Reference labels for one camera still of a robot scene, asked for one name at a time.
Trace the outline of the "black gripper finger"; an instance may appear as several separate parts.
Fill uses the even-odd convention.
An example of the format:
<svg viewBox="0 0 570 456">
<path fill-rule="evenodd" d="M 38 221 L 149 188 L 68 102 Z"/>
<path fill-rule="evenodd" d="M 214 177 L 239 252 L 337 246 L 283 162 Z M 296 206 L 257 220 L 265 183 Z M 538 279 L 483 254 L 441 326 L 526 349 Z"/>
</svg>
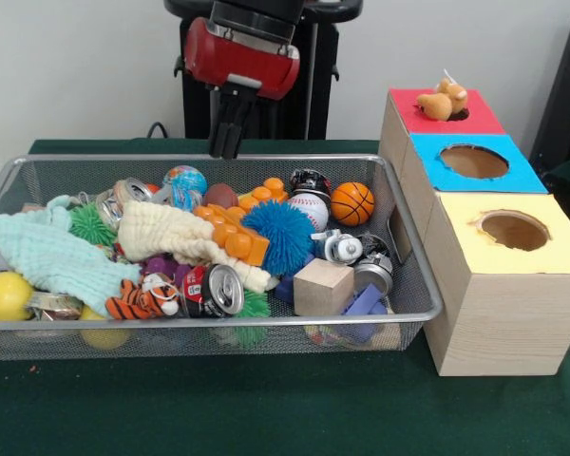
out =
<svg viewBox="0 0 570 456">
<path fill-rule="evenodd" d="M 233 100 L 227 139 L 228 159 L 235 159 L 238 156 L 240 143 L 244 136 L 245 125 L 253 111 L 256 100 L 257 97 L 254 94 L 239 96 Z"/>
<path fill-rule="evenodd" d="M 233 158 L 235 146 L 231 135 L 234 96 L 224 91 L 211 93 L 211 130 L 209 154 L 213 158 Z"/>
</svg>

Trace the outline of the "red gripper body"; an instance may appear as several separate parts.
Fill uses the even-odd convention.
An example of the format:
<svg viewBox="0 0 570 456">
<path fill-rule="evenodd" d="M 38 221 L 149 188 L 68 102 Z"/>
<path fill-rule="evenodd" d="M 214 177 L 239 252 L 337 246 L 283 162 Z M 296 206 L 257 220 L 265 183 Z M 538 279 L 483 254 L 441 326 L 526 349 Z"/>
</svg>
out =
<svg viewBox="0 0 570 456">
<path fill-rule="evenodd" d="M 184 61 L 198 81 L 249 87 L 271 100 L 282 99 L 292 89 L 300 68 L 296 47 L 265 42 L 202 17 L 187 31 Z"/>
</svg>

